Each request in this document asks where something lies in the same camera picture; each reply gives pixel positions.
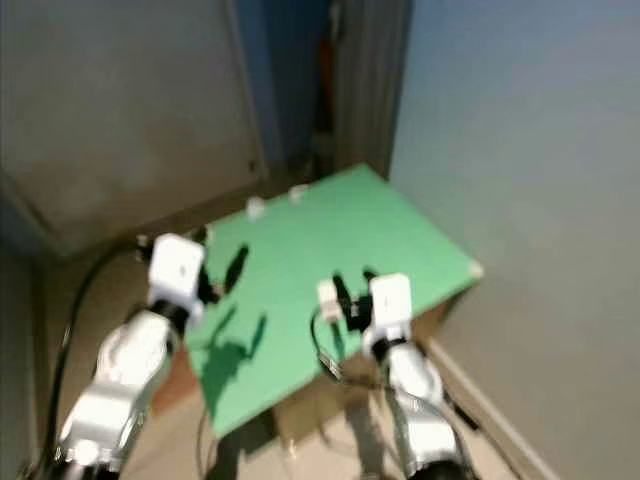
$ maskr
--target small white block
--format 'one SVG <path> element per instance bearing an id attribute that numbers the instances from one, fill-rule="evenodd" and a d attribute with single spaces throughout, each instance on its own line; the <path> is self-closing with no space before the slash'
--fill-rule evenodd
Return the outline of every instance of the small white block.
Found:
<path id="1" fill-rule="evenodd" d="M 213 243 L 216 241 L 216 232 L 213 230 L 213 227 L 207 227 L 207 239 L 205 240 L 205 245 L 207 248 L 213 246 Z"/>
<path id="2" fill-rule="evenodd" d="M 204 247 L 178 235 L 160 235 L 153 248 L 149 266 L 149 284 L 191 298 L 198 287 L 198 275 L 204 261 Z"/>
<path id="3" fill-rule="evenodd" d="M 266 203 L 260 197 L 250 197 L 249 200 L 247 200 L 247 216 L 250 222 L 255 222 L 261 218 L 266 209 Z"/>
<path id="4" fill-rule="evenodd" d="M 411 282 L 402 273 L 375 277 L 369 283 L 377 326 L 411 321 Z"/>
<path id="5" fill-rule="evenodd" d="M 484 277 L 484 268 L 482 268 L 482 265 L 476 260 L 471 260 L 471 262 L 469 262 L 469 273 L 473 278 L 480 279 Z"/>
<path id="6" fill-rule="evenodd" d="M 342 310 L 338 303 L 338 292 L 331 280 L 318 282 L 318 304 L 322 312 L 322 318 L 328 323 L 335 323 L 340 320 Z"/>
<path id="7" fill-rule="evenodd" d="M 308 188 L 309 185 L 306 185 L 304 183 L 302 185 L 295 185 L 291 187 L 289 189 L 289 198 L 291 199 L 291 202 L 296 204 L 300 203 L 304 192 L 306 192 Z"/>

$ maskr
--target blue-gray wall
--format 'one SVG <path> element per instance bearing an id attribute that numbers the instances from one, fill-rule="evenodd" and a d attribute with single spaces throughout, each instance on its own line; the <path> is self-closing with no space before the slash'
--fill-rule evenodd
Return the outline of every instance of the blue-gray wall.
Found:
<path id="1" fill-rule="evenodd" d="M 563 477 L 637 478 L 640 2 L 415 2 L 391 182 L 486 268 L 441 340 Z"/>

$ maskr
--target door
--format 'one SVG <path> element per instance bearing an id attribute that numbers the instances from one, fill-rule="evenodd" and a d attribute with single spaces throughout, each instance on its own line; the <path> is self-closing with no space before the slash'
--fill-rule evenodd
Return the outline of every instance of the door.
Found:
<path id="1" fill-rule="evenodd" d="M 2 168 L 65 249 L 259 177 L 224 0 L 2 8 Z"/>

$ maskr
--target white object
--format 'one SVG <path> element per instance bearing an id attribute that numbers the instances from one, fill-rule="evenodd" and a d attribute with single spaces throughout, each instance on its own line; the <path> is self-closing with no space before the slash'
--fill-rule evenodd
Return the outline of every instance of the white object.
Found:
<path id="1" fill-rule="evenodd" d="M 308 189 L 309 189 L 309 185 L 304 183 L 301 185 L 295 185 L 291 187 L 289 189 L 289 199 L 291 200 L 292 203 L 295 203 L 295 204 L 300 203 L 300 200 L 302 199 L 304 192 L 306 192 Z"/>
<path id="2" fill-rule="evenodd" d="M 373 297 L 373 316 L 377 326 L 411 321 L 411 283 L 402 273 L 375 277 L 369 283 Z"/>
<path id="3" fill-rule="evenodd" d="M 318 282 L 318 304 L 322 312 L 322 318 L 327 323 L 336 323 L 342 316 L 342 310 L 338 303 L 338 292 L 332 280 Z"/>
<path id="4" fill-rule="evenodd" d="M 362 351 L 381 339 L 411 338 L 411 282 L 401 273 L 382 275 L 369 282 L 373 298 L 371 325 L 362 334 Z"/>
<path id="5" fill-rule="evenodd" d="M 149 304 L 167 300 L 189 312 L 191 326 L 202 318 L 198 280 L 204 263 L 202 245 L 173 233 L 156 238 L 149 267 Z"/>
<path id="6" fill-rule="evenodd" d="M 260 197 L 250 197 L 247 200 L 247 216 L 249 221 L 255 222 L 264 215 L 267 205 Z"/>
<path id="7" fill-rule="evenodd" d="M 484 277 L 484 268 L 482 267 L 482 265 L 480 265 L 480 262 L 471 260 L 469 262 L 469 273 L 473 276 L 473 278 L 480 280 Z"/>
<path id="8" fill-rule="evenodd" d="M 204 244 L 207 248 L 211 248 L 216 241 L 216 232 L 213 230 L 213 227 L 207 227 L 207 238 L 204 241 Z"/>

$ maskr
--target black cable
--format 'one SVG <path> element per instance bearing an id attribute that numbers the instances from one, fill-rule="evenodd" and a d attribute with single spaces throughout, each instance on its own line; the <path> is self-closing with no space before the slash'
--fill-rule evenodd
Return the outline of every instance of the black cable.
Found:
<path id="1" fill-rule="evenodd" d="M 320 352 L 320 344 L 318 343 L 318 336 L 316 335 L 316 319 L 320 313 L 320 307 L 316 307 L 311 313 L 311 320 L 309 320 L 309 329 L 311 330 L 311 341 L 313 342 L 313 348 L 316 350 L 316 355 Z"/>
<path id="2" fill-rule="evenodd" d="M 60 403 L 60 391 L 62 389 L 64 370 L 67 363 L 67 356 L 69 355 L 69 349 L 71 347 L 71 340 L 73 339 L 73 333 L 78 321 L 80 308 L 82 307 L 84 298 L 89 291 L 89 287 L 91 287 L 91 284 L 93 283 L 98 273 L 100 273 L 103 267 L 113 258 L 128 251 L 135 251 L 136 249 L 137 245 L 133 242 L 118 243 L 111 247 L 93 264 L 91 269 L 87 272 L 84 279 L 82 280 L 80 287 L 78 288 L 76 296 L 73 300 L 71 315 L 65 327 L 64 334 L 62 336 L 62 342 L 60 343 L 60 348 L 58 349 L 56 368 L 53 375 L 53 384 L 51 387 L 51 396 L 49 398 L 49 408 L 47 411 L 47 429 L 44 437 L 42 451 L 40 452 L 40 457 L 38 459 L 38 462 L 36 463 L 35 468 L 30 474 L 31 476 L 40 471 L 44 466 L 51 464 L 53 460 L 56 444 L 56 434 L 58 430 L 58 405 Z"/>

